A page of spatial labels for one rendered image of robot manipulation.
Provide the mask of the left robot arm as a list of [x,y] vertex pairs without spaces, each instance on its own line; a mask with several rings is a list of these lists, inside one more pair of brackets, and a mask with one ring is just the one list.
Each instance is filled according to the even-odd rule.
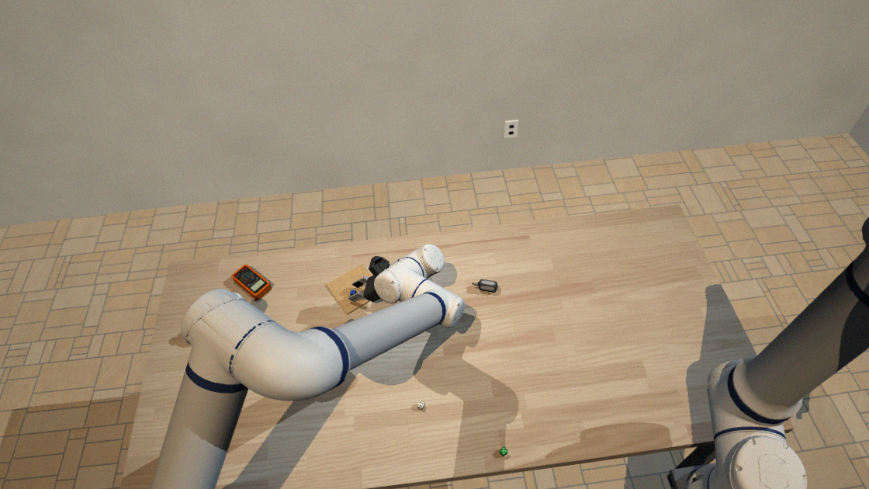
[[464,300],[428,279],[444,263],[433,244],[401,257],[374,282],[400,303],[332,329],[290,331],[229,290],[205,292],[182,318],[192,349],[150,489],[215,489],[248,389],[311,400],[431,327],[453,327]]

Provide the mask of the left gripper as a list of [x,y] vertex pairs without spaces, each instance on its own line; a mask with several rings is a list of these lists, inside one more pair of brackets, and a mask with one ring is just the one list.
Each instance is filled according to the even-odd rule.
[[[388,269],[391,265],[393,265],[397,261],[398,261],[398,259],[396,261],[394,261],[393,263],[389,264],[389,261],[383,257],[379,257],[379,256],[372,257],[370,265],[369,265],[369,271],[372,273],[372,276],[370,276],[370,277],[363,276],[361,279],[358,279],[357,281],[352,283],[352,285],[357,287],[357,288],[364,285],[364,283],[366,283],[366,288],[364,290],[364,293],[363,292],[354,293],[351,296],[349,296],[348,299],[352,302],[356,301],[357,299],[361,299],[362,297],[363,297],[363,299],[367,299],[367,301],[372,301],[372,302],[378,300],[379,296],[376,293],[375,288],[374,288],[375,278],[383,270]],[[375,276],[375,278],[374,278],[374,276]]]

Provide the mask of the orange square mat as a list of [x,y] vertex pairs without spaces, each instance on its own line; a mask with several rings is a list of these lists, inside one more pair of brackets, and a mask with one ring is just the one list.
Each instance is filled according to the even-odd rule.
[[339,276],[335,280],[333,280],[329,283],[326,283],[326,286],[328,287],[329,292],[332,292],[335,299],[341,305],[341,307],[343,308],[343,310],[346,314],[350,314],[352,311],[358,309],[358,307],[361,307],[362,305],[367,304],[369,302],[369,301],[367,301],[367,299],[363,299],[363,297],[361,299],[357,299],[354,302],[352,302],[348,299],[348,297],[351,296],[350,295],[351,290],[356,290],[356,293],[357,292],[364,293],[364,290],[366,288],[366,283],[364,283],[364,285],[362,285],[358,288],[352,285],[353,282],[357,281],[358,279],[361,279],[363,276],[370,277],[372,275],[369,273],[368,270],[366,270],[366,267],[363,264],[361,264],[360,266],[345,273],[344,275]]

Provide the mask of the orange digital multimeter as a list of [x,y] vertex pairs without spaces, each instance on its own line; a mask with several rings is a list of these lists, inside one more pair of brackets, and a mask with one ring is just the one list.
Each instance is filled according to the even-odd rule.
[[271,290],[269,281],[264,279],[263,276],[259,275],[256,271],[252,270],[248,265],[242,265],[242,267],[232,275],[232,278],[234,282],[256,300],[260,300]]

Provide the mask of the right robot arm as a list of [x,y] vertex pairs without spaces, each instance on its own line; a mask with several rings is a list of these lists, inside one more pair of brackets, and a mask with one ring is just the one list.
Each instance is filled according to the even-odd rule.
[[716,463],[695,470],[685,489],[807,489],[784,422],[804,396],[869,349],[869,217],[862,235],[859,257],[757,357],[709,373]]

